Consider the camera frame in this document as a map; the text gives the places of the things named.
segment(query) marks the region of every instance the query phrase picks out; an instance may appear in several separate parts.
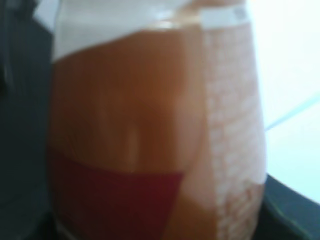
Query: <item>bottle label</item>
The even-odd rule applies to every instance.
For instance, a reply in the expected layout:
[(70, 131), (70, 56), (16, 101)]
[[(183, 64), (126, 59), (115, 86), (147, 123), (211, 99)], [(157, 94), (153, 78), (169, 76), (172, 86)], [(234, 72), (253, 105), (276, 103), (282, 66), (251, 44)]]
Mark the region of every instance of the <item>bottle label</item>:
[(247, 4), (206, 7), (200, 10), (203, 30), (216, 30), (250, 23), (251, 15)]

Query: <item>bottle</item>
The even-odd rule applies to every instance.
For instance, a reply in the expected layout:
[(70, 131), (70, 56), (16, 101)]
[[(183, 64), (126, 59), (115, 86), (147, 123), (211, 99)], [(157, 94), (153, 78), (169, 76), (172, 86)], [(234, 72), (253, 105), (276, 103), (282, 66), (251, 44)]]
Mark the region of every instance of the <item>bottle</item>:
[(250, 239), (266, 168), (244, 0), (62, 0), (53, 72), (62, 236)]

